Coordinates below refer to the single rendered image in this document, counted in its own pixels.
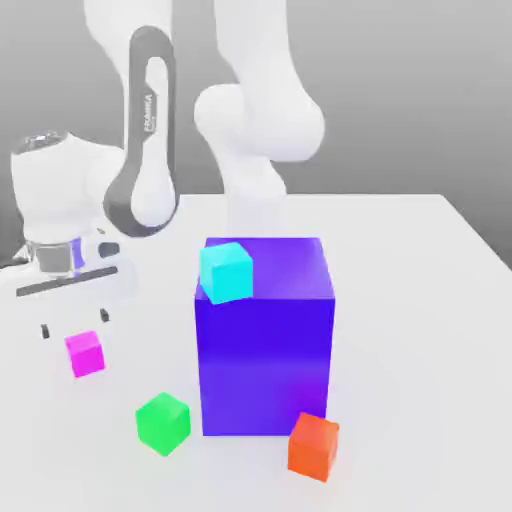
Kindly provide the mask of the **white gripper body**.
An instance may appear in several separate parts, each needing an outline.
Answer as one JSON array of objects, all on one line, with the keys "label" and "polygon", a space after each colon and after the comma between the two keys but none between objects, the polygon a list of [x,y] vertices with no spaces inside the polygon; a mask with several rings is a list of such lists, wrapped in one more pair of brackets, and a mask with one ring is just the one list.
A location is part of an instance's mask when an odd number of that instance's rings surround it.
[{"label": "white gripper body", "polygon": [[137,290],[137,271],[124,257],[102,261],[71,277],[44,277],[19,271],[8,279],[8,313],[37,320],[70,315],[82,309],[106,308]]}]

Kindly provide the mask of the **small magenta cube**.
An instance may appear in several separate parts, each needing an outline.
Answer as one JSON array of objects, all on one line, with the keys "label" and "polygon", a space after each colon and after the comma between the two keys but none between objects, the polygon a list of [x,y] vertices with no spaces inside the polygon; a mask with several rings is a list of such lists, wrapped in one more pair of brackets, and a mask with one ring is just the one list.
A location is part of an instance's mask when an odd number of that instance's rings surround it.
[{"label": "small magenta cube", "polygon": [[75,378],[105,368],[103,349],[95,331],[69,336],[65,339],[65,344]]}]

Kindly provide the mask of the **small green cube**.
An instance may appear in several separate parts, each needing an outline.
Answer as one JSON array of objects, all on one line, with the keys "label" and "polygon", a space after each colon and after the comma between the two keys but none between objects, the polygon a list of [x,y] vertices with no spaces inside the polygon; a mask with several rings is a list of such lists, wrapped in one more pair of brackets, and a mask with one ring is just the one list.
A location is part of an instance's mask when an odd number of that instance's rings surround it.
[{"label": "small green cube", "polygon": [[161,456],[168,456],[191,433],[189,406],[166,392],[140,407],[135,418],[139,440]]}]

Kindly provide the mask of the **small cyan cube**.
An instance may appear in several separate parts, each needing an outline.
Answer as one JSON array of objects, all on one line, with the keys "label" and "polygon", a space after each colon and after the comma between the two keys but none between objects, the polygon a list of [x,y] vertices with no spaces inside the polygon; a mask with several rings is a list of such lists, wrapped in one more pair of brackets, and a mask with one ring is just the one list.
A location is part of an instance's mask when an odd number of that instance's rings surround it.
[{"label": "small cyan cube", "polygon": [[214,305],[253,296],[253,259],[238,243],[205,247],[199,256],[199,282]]}]

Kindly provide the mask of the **small orange cube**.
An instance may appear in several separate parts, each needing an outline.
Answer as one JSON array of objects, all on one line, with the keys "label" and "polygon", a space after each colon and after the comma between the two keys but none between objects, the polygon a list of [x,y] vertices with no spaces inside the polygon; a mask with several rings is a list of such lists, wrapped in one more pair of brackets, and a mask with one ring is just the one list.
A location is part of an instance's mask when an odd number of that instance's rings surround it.
[{"label": "small orange cube", "polygon": [[288,439],[288,469],[326,482],[334,464],[340,426],[301,412]]}]

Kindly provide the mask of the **large blue-purple box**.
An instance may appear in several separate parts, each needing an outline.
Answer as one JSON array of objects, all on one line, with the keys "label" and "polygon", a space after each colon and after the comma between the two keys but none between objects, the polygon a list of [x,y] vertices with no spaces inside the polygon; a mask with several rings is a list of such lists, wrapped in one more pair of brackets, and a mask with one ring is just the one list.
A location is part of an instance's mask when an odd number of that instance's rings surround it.
[{"label": "large blue-purple box", "polygon": [[195,292],[202,431],[287,436],[300,413],[326,414],[335,292],[317,238],[241,238],[253,295]]}]

